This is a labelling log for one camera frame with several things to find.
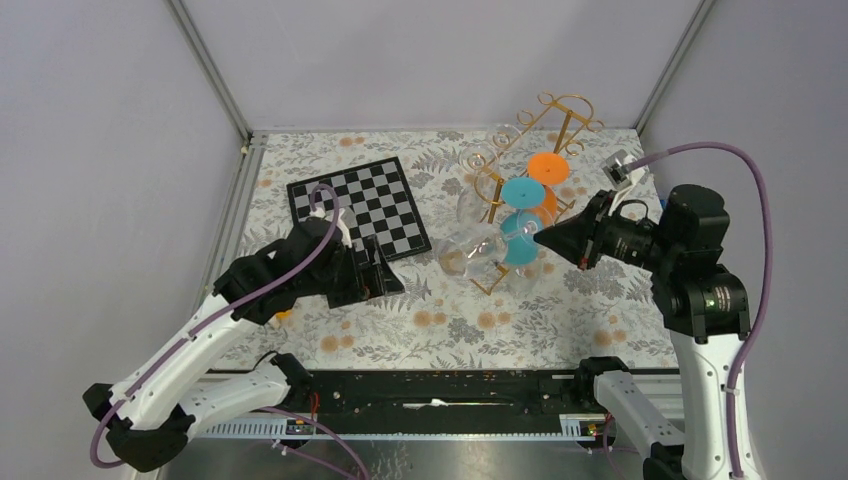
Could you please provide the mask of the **teal wine glass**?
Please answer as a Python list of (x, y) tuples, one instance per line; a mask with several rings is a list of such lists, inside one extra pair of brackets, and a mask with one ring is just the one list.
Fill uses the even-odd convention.
[(542, 203), (544, 187), (529, 177), (508, 180), (501, 191), (501, 199), (512, 212), (500, 224), (506, 245), (504, 262), (511, 266), (532, 263), (538, 255), (538, 246), (533, 235), (544, 227), (532, 209)]

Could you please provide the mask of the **orange wine glass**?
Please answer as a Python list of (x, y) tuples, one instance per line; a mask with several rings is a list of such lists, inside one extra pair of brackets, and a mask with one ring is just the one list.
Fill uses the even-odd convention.
[(565, 182), (571, 169), (567, 160), (553, 152), (540, 152), (533, 155), (527, 164), (528, 177), (544, 187), (545, 197), (532, 212), (539, 216), (545, 226), (550, 226), (559, 214), (558, 197), (554, 188)]

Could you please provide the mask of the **short clear glass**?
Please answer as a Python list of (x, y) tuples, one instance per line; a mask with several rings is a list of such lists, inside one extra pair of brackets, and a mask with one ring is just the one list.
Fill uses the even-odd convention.
[(539, 247), (524, 227), (509, 222), (499, 226), (478, 223), (441, 240), (435, 260), (445, 274), (471, 279), (495, 267), (510, 270), (526, 266), (538, 254)]

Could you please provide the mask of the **clear champagne flute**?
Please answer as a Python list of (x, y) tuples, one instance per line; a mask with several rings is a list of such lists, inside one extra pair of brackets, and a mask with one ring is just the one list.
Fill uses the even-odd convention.
[(456, 220), (460, 224), (478, 223), (485, 219), (497, 180), (500, 178), (496, 152), (488, 145), (466, 147), (457, 164), (464, 182), (456, 204)]

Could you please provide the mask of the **round clear wine glass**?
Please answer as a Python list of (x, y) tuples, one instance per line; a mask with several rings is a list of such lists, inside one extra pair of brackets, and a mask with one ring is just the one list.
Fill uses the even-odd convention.
[(534, 290), (543, 273), (543, 266), (527, 264), (517, 266), (505, 277), (505, 288), (514, 295), (526, 295)]

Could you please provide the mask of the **tall clear flute glass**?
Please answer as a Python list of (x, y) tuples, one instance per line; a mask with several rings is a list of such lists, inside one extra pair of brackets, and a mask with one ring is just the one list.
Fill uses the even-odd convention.
[(486, 131), (485, 142), (497, 154), (503, 154), (523, 141), (523, 133), (512, 124), (496, 124)]

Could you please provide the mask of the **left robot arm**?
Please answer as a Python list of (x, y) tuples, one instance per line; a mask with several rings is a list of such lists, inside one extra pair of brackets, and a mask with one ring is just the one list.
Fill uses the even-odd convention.
[[(311, 403), (312, 376), (290, 353), (213, 387), (196, 383), (238, 341), (301, 298), (322, 296), (338, 308), (402, 293), (376, 237), (357, 251), (346, 233), (341, 222), (309, 218), (236, 259), (153, 358), (120, 382), (90, 386), (83, 401), (98, 422), (93, 463), (150, 472), (214, 425), (264, 407), (296, 411)], [(110, 463), (99, 456), (102, 441), (116, 457)]]

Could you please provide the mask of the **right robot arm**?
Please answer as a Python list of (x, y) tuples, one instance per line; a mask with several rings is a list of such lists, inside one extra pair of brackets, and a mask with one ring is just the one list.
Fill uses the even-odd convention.
[(729, 226), (723, 198), (697, 185), (675, 187), (658, 221), (621, 215), (601, 191), (575, 217), (538, 232), (537, 244), (581, 270), (602, 257), (646, 270), (678, 362), (685, 427), (672, 425), (614, 356), (582, 360), (570, 387), (583, 410), (604, 408), (632, 441), (645, 479), (755, 479), (734, 361), (749, 338), (749, 300), (719, 261)]

